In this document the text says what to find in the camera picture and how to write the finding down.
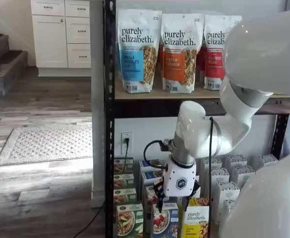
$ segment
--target white baseboard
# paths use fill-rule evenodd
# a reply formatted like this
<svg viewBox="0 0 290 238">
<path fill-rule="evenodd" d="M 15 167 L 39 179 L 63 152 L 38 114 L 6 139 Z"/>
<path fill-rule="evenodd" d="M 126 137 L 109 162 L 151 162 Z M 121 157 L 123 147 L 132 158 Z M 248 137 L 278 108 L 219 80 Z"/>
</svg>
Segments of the white baseboard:
<svg viewBox="0 0 290 238">
<path fill-rule="evenodd" d="M 104 191 L 92 191 L 91 206 L 100 207 L 105 201 L 105 192 Z"/>
<path fill-rule="evenodd" d="M 90 68 L 38 68 L 39 77 L 90 77 Z"/>
</svg>

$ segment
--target metal shelf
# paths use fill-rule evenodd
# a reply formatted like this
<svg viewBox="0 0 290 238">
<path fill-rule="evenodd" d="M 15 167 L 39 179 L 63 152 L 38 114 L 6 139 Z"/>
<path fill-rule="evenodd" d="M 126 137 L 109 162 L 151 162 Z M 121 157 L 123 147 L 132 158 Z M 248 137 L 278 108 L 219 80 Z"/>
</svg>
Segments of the metal shelf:
<svg viewBox="0 0 290 238">
<path fill-rule="evenodd" d="M 197 85 L 191 94 L 173 94 L 162 89 L 161 80 L 156 81 L 150 93 L 129 94 L 124 91 L 122 82 L 116 80 L 115 118 L 177 117 L 181 103 L 186 100 L 202 105 L 208 116 L 226 113 L 218 91 L 209 91 Z M 290 114 L 290 97 L 273 95 L 257 112 L 257 115 L 267 114 Z"/>
<path fill-rule="evenodd" d="M 198 85 L 192 94 L 171 94 L 162 90 L 162 85 L 159 85 L 161 80 L 155 80 L 151 93 L 124 92 L 122 83 L 115 80 L 116 0 L 104 0 L 103 3 L 105 237 L 113 238 L 115 119 L 177 117 L 180 104 L 185 100 L 201 104 L 208 116 L 224 115 L 226 112 L 222 107 L 219 92 L 204 90 L 201 85 Z M 273 96 L 258 114 L 278 115 L 271 153 L 279 158 L 290 114 L 290 97 Z"/>
</svg>

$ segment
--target cabinet door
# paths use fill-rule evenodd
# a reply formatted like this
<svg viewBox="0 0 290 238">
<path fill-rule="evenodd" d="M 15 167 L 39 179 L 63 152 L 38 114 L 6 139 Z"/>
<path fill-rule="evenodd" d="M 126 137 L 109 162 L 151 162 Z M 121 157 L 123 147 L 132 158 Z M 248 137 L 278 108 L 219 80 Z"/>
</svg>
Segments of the cabinet door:
<svg viewBox="0 0 290 238">
<path fill-rule="evenodd" d="M 90 19 L 82 17 L 66 18 L 66 37 L 68 43 L 90 43 Z"/>
<path fill-rule="evenodd" d="M 90 68 L 90 44 L 67 44 L 69 68 Z"/>
<path fill-rule="evenodd" d="M 32 16 L 38 68 L 67 68 L 65 18 Z"/>
</svg>

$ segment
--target black metal shelf frame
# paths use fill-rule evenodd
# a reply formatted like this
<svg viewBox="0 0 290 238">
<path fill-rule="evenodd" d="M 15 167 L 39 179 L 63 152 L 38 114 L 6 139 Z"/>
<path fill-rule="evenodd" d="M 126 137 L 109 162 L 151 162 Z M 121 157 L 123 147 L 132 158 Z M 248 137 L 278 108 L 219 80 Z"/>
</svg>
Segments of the black metal shelf frame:
<svg viewBox="0 0 290 238">
<path fill-rule="evenodd" d="M 105 120 L 105 236 L 113 238 L 113 191 L 114 191 L 114 132 L 115 118 L 176 117 L 184 100 L 115 100 L 115 52 L 116 52 L 116 0 L 103 1 L 104 36 L 104 120 Z M 207 115 L 224 115 L 220 99 L 196 99 Z M 259 114 L 279 114 L 282 99 L 270 99 L 268 109 Z M 288 114 L 277 116 L 271 153 L 279 158 L 285 136 Z"/>
<path fill-rule="evenodd" d="M 104 35 L 104 148 L 105 148 L 105 237 L 113 238 L 115 22 L 116 0 L 103 1 Z"/>
</svg>

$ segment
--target purely elizabeth granola bag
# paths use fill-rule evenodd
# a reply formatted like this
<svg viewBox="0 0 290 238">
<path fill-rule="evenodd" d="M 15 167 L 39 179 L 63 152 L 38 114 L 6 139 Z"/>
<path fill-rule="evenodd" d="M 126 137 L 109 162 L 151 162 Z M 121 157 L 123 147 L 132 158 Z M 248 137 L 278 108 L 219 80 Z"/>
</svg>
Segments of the purely elizabeth granola bag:
<svg viewBox="0 0 290 238">
<path fill-rule="evenodd" d="M 205 16 L 204 36 L 207 47 L 204 78 L 205 89 L 220 89 L 225 76 L 222 62 L 225 39 L 230 30 L 241 20 L 241 16 Z"/>
<path fill-rule="evenodd" d="M 163 14 L 163 89 L 194 91 L 196 57 L 202 44 L 203 14 Z"/>
<path fill-rule="evenodd" d="M 150 92 L 156 69 L 161 11 L 119 9 L 118 45 L 124 90 Z"/>
</svg>

